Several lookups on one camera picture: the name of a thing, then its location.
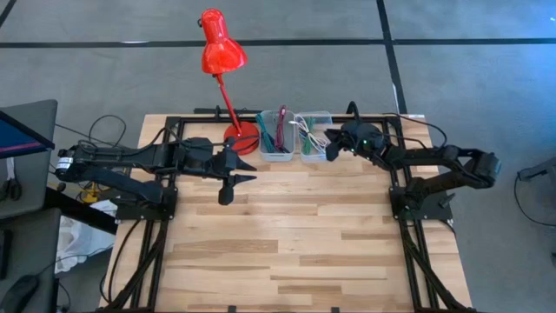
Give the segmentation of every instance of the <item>wooden table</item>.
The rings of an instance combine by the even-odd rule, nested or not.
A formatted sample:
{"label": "wooden table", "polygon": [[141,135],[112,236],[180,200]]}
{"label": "wooden table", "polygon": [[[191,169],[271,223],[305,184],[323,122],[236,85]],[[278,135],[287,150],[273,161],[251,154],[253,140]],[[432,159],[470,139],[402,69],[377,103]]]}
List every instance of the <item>wooden table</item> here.
{"label": "wooden table", "polygon": [[[139,146],[152,140],[165,119],[145,117]],[[221,142],[226,127],[187,124],[184,137]],[[430,144],[426,126],[404,121],[403,130]],[[302,163],[299,153],[290,163],[265,163],[258,151],[242,159],[258,169],[257,179],[236,186],[229,206],[217,203],[221,182],[178,177],[179,203],[169,226],[156,311],[222,312],[229,305],[238,311],[413,310],[399,225],[387,195],[388,172],[345,152],[332,163]],[[437,168],[412,172],[433,176]],[[153,179],[140,170],[132,177]],[[119,226],[109,269],[131,224]],[[453,233],[440,222],[423,225],[434,270],[456,299],[470,306]],[[123,250],[115,290],[136,269],[143,228],[144,222]],[[144,282],[142,304],[149,273]]]}

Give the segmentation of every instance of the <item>plastic container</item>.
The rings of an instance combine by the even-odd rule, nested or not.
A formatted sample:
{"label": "plastic container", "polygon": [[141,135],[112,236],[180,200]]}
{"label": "plastic container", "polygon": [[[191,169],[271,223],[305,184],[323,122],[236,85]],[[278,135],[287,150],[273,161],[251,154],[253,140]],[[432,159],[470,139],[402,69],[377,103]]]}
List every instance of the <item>plastic container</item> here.
{"label": "plastic container", "polygon": [[[324,135],[324,130],[330,128],[332,125],[332,116],[330,116],[330,112],[327,111],[317,111],[317,112],[302,112],[298,114],[299,116],[303,117],[305,121],[307,121],[310,117],[314,118],[314,125],[311,129],[311,133],[317,137],[325,138],[327,137]],[[305,139],[299,134],[300,137],[300,152],[301,152],[301,160],[304,163],[317,163],[317,162],[325,162],[327,160],[326,153],[321,153],[313,146],[311,146],[311,153],[304,154],[303,153],[303,143]]]}
{"label": "plastic container", "polygon": [[[263,111],[261,112],[261,117],[268,134],[272,138],[276,138],[276,122],[278,121],[278,111]],[[293,120],[294,113],[292,111],[286,111],[286,115],[284,116],[284,148],[286,148],[289,153],[268,153],[267,147],[262,141],[261,132],[259,152],[261,152],[261,157],[263,160],[268,162],[288,162],[292,160],[295,151],[295,133],[297,131],[295,124],[289,123]]]}

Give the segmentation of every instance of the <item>lamp base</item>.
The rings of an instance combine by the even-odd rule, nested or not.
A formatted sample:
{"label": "lamp base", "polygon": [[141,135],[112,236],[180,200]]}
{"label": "lamp base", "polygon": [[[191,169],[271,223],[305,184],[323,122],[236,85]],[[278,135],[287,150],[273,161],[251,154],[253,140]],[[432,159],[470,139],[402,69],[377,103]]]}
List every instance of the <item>lamp base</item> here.
{"label": "lamp base", "polygon": [[237,152],[238,155],[244,156],[255,151],[259,146],[259,130],[249,122],[240,122],[240,128],[242,129],[241,136],[234,125],[229,125],[224,132],[224,140],[233,137],[236,143],[232,150]]}

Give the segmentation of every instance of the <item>lamp shade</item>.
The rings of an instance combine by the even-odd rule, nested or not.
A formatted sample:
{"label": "lamp shade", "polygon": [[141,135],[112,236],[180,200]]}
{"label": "lamp shade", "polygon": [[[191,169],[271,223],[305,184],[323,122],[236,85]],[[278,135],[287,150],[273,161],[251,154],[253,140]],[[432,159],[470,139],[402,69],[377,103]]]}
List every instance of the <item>lamp shade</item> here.
{"label": "lamp shade", "polygon": [[248,61],[242,47],[228,35],[224,15],[217,9],[205,10],[201,26],[207,38],[202,52],[201,68],[209,74],[221,74],[237,70]]}

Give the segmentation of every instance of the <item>computer screen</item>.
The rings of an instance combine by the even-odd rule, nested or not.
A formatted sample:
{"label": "computer screen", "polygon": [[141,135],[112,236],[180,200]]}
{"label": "computer screen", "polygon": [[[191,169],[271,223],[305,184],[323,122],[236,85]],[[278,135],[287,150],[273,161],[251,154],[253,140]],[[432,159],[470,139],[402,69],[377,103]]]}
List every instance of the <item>computer screen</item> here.
{"label": "computer screen", "polygon": [[0,110],[0,159],[54,149],[54,144]]}

